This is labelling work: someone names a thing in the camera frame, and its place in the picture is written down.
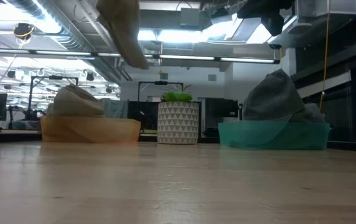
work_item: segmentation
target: ceiling duct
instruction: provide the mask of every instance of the ceiling duct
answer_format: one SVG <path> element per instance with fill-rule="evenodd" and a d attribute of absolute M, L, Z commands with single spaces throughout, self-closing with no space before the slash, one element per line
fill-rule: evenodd
<path fill-rule="evenodd" d="M 75 52 L 95 52 L 96 49 L 84 38 L 71 20 L 49 0 L 6 0 L 17 9 L 32 15 L 39 21 L 47 22 L 51 20 L 57 23 L 62 29 L 58 33 L 60 37 L 52 37 L 60 45 L 69 51 Z M 94 66 L 97 72 L 105 80 L 120 83 L 121 77 L 116 69 L 107 63 L 103 58 L 87 60 L 87 63 Z"/>

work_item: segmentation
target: air vent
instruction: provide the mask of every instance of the air vent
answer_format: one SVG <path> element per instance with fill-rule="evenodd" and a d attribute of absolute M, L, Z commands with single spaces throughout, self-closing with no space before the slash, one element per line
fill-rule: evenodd
<path fill-rule="evenodd" d="M 168 80 L 168 73 L 161 73 L 160 80 Z"/>
<path fill-rule="evenodd" d="M 217 81 L 217 75 L 208 75 L 208 80 L 210 82 L 216 82 Z"/>

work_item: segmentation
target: white patterned pot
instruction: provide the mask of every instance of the white patterned pot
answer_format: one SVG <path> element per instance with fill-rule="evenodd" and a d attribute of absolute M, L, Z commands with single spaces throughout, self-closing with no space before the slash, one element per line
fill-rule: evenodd
<path fill-rule="evenodd" d="M 197 144 L 199 104 L 163 102 L 159 104 L 157 141 L 163 144 Z"/>

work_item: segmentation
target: wooden table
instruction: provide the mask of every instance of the wooden table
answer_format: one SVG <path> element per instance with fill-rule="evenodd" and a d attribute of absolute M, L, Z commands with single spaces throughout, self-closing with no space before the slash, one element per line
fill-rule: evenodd
<path fill-rule="evenodd" d="M 356 152 L 0 144 L 0 223 L 356 223 Z"/>

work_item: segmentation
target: pipe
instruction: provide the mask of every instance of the pipe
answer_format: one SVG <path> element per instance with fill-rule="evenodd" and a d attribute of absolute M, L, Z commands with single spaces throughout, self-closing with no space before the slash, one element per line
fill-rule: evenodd
<path fill-rule="evenodd" d="M 51 37 L 54 41 L 60 43 L 69 51 L 77 52 L 94 52 L 96 49 L 92 46 L 83 34 L 74 26 L 71 20 L 50 0 L 6 0 L 17 9 L 32 15 L 38 21 L 47 22 L 50 19 L 62 28 L 58 33 L 58 37 Z M 110 65 L 103 58 L 96 58 L 95 60 L 87 60 L 87 63 L 93 65 L 97 72 L 105 78 L 105 80 L 114 83 L 120 83 L 116 68 Z"/>
<path fill-rule="evenodd" d="M 105 34 L 105 32 L 102 30 L 102 28 L 100 27 L 99 24 L 97 24 L 95 22 L 95 20 L 92 18 L 92 16 L 90 15 L 90 13 L 87 11 L 87 9 L 85 8 L 85 6 L 83 5 L 83 3 L 86 3 L 83 0 L 74 0 L 74 3 L 76 4 L 76 6 L 81 9 L 81 11 L 84 13 L 84 16 L 86 19 L 88 19 L 88 21 L 90 22 L 90 24 L 92 25 L 92 27 L 96 30 L 96 32 L 100 35 L 100 37 L 102 38 L 103 41 L 105 41 L 106 45 L 110 48 L 110 50 L 116 51 L 116 47 L 114 45 L 114 43 L 112 43 L 111 39 Z"/>

